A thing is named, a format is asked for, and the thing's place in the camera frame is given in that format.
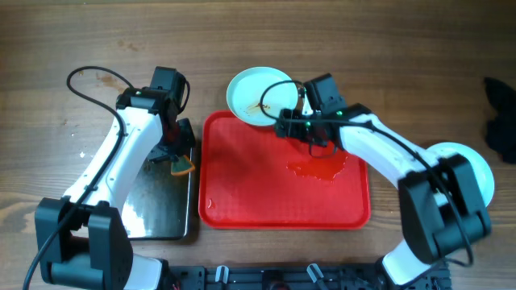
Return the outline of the light blue top plate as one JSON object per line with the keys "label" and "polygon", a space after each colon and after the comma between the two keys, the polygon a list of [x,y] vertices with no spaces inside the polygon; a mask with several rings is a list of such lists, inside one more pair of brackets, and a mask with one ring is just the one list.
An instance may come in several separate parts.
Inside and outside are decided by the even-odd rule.
{"label": "light blue top plate", "polygon": [[[270,86],[291,78],[279,69],[253,67],[238,73],[227,87],[227,104],[231,112],[253,126],[272,126],[276,121],[260,109],[260,98]],[[278,118],[282,109],[294,109],[298,103],[298,89],[294,83],[271,88],[263,100],[264,110]]]}

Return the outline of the light blue plate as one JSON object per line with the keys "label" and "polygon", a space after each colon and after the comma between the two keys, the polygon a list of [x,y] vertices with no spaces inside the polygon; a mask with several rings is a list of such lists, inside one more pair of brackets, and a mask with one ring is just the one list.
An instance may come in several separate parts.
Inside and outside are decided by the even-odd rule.
{"label": "light blue plate", "polygon": [[485,206],[488,207],[495,193],[495,181],[491,167],[487,161],[472,148],[452,142],[436,143],[427,148],[427,151],[437,153],[442,157],[460,154],[472,165]]}
{"label": "light blue plate", "polygon": [[[279,69],[253,67],[238,73],[227,87],[227,104],[231,112],[253,126],[272,126],[276,121],[260,109],[260,98],[270,86],[291,78]],[[298,89],[294,83],[271,88],[263,100],[264,110],[278,118],[282,109],[294,109],[298,103]]]}

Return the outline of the green orange sponge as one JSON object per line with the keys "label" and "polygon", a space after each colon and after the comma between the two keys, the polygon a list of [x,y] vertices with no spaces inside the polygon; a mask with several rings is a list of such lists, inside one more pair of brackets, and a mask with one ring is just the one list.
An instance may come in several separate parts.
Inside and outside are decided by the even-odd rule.
{"label": "green orange sponge", "polygon": [[195,170],[195,165],[187,155],[175,155],[171,161],[172,176],[184,176]]}

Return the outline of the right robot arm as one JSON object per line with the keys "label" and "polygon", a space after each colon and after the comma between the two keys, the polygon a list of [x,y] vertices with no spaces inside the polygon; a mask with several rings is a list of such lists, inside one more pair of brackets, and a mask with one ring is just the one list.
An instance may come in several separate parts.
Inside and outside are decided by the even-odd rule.
{"label": "right robot arm", "polygon": [[366,106],[349,106],[331,74],[291,81],[310,111],[272,114],[280,138],[346,151],[365,161],[398,191],[403,240],[383,256],[378,289],[407,289],[438,266],[474,264],[473,243],[492,232],[487,206],[494,191],[478,171],[483,159],[461,150],[421,148],[390,130]]}

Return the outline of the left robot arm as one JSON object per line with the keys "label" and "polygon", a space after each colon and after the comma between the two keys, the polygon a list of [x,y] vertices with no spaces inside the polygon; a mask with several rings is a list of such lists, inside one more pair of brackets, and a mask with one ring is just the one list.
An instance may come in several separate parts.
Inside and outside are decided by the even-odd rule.
{"label": "left robot arm", "polygon": [[78,97],[110,112],[114,122],[83,175],[59,199],[44,198],[35,211],[35,271],[48,284],[82,289],[178,289],[164,259],[134,253],[121,212],[144,162],[168,162],[172,176],[194,171],[189,119],[180,118],[191,92],[175,68],[156,67],[150,85],[133,84],[114,107],[75,88]]}

